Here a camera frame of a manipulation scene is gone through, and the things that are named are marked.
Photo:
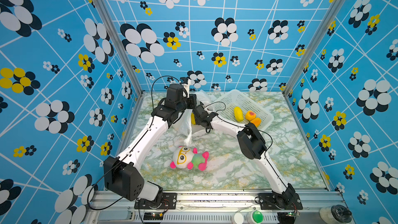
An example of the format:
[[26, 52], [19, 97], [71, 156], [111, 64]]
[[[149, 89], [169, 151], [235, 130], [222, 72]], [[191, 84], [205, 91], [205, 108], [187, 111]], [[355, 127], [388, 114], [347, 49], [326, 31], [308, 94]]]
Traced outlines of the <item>yellow banana fruit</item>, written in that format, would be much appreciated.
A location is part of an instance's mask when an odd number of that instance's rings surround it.
[[235, 107], [234, 108], [234, 117], [238, 122], [244, 121], [244, 114], [243, 111], [240, 107]]
[[191, 114], [191, 123], [192, 123], [192, 125], [196, 125], [196, 120], [195, 120], [195, 116], [193, 113]]

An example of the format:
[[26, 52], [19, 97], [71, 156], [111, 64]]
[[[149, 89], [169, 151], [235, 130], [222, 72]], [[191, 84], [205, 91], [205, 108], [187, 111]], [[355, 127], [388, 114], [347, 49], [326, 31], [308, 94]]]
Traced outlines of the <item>translucent white plastic bag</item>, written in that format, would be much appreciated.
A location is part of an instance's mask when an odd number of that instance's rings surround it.
[[[212, 102], [212, 99], [215, 99], [211, 98], [209, 94], [203, 90], [195, 92], [194, 94], [197, 95], [197, 102], [203, 106], [209, 105]], [[201, 125], [194, 125], [192, 123], [192, 110], [186, 110], [183, 113], [181, 119], [178, 120], [176, 124], [173, 124], [172, 127], [178, 133], [185, 136], [185, 139], [183, 141], [183, 144], [185, 146], [191, 146], [193, 138], [198, 138], [199, 136], [202, 136], [206, 133], [204, 127], [202, 127]]]

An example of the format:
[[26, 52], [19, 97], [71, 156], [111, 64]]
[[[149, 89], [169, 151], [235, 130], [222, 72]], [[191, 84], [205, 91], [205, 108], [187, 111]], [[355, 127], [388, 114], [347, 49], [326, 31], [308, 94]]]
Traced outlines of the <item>peach fruit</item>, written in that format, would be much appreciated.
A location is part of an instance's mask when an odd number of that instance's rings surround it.
[[256, 113], [253, 111], [248, 111], [245, 115], [246, 120], [252, 121], [257, 117]]

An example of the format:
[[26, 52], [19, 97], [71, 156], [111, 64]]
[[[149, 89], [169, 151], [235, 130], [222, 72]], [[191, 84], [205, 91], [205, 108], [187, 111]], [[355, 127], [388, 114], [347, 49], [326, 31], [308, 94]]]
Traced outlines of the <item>orange mango fruit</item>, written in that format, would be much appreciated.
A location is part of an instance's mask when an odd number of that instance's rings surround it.
[[254, 124], [258, 128], [261, 125], [262, 120], [260, 118], [256, 117], [253, 120], [251, 120], [250, 123]]

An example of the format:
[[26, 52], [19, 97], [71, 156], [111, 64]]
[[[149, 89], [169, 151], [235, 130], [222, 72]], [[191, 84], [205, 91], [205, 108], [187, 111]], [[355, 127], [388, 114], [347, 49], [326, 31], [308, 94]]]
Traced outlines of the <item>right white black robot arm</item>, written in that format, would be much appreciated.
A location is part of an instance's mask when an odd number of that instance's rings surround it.
[[232, 122], [215, 112], [205, 110], [202, 106], [194, 108], [193, 114], [196, 124], [207, 129], [221, 131], [237, 139], [242, 154], [254, 160], [268, 180], [278, 208], [285, 209], [291, 204], [296, 192], [271, 160], [262, 131], [258, 130], [253, 123], [242, 125]]

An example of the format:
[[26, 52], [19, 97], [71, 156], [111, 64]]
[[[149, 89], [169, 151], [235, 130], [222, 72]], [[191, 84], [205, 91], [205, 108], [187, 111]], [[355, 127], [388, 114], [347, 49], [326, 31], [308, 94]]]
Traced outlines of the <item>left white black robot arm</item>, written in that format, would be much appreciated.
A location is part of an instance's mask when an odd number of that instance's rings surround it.
[[172, 84], [145, 127], [128, 147], [115, 158], [104, 161], [105, 188], [129, 201], [144, 199], [160, 205], [163, 188], [144, 180], [140, 173], [142, 163], [158, 139], [176, 123], [187, 109], [197, 105], [196, 97], [189, 95], [189, 84]]

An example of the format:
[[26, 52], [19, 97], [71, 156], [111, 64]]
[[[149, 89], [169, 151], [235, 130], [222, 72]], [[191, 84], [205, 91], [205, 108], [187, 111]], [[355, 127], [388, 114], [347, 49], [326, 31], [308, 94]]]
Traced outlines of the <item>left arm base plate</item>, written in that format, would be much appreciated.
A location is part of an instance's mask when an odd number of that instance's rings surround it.
[[163, 192], [153, 201], [138, 199], [134, 205], [138, 209], [168, 210], [176, 209], [177, 193]]

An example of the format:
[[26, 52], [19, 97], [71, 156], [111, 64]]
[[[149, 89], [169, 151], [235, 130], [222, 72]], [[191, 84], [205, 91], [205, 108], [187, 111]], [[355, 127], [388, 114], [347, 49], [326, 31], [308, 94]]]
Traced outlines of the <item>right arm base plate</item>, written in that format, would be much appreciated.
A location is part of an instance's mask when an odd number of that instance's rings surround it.
[[285, 203], [283, 200], [277, 200], [273, 193], [260, 193], [255, 197], [255, 203], [260, 205], [262, 210], [303, 210], [302, 201], [297, 193], [294, 194], [289, 203]]

